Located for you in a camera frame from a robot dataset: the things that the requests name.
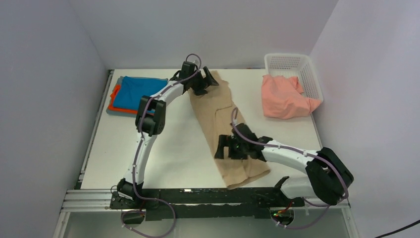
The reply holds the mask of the beige t-shirt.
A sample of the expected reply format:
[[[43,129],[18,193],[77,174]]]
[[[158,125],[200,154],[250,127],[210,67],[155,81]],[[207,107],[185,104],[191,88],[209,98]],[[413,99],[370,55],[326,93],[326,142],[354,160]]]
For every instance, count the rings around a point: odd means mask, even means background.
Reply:
[[[231,113],[236,107],[229,83],[219,73],[210,72],[218,86],[207,88],[207,94],[197,96],[189,91],[190,103],[214,157],[220,135],[231,134]],[[269,166],[256,159],[233,160],[227,157],[214,159],[215,165],[228,189],[235,189],[258,180],[270,173]]]

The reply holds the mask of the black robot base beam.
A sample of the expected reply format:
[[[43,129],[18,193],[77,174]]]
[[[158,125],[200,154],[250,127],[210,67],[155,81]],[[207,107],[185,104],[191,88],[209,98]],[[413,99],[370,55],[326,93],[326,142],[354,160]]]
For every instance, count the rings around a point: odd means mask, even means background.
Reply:
[[[269,219],[270,212],[275,213],[277,209],[292,211],[305,204],[303,199],[289,199],[274,187],[143,189],[141,195],[150,200],[132,201],[113,191],[109,207],[113,210],[142,209],[146,221],[160,221],[173,217]]]

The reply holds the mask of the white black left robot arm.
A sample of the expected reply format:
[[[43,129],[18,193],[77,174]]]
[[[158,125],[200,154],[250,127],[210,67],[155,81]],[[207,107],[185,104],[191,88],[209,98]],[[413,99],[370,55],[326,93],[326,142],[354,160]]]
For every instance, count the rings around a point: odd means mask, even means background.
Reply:
[[[190,89],[201,96],[208,93],[208,87],[218,85],[208,67],[200,69],[195,63],[185,61],[163,89],[141,97],[135,119],[139,141],[132,164],[117,184],[117,194],[129,208],[136,208],[142,202],[146,164],[157,136],[164,129],[167,106]]]

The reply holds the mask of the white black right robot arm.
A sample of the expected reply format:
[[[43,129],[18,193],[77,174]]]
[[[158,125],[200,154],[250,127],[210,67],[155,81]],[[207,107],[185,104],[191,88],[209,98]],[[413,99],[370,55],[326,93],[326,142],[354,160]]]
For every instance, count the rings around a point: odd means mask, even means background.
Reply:
[[[279,206],[304,197],[316,197],[325,206],[334,206],[348,197],[348,188],[354,181],[332,149],[304,150],[268,136],[257,137],[244,123],[234,124],[231,134],[218,137],[214,157],[273,162],[304,173],[303,177],[285,176],[279,181],[279,189],[273,192],[273,200]]]

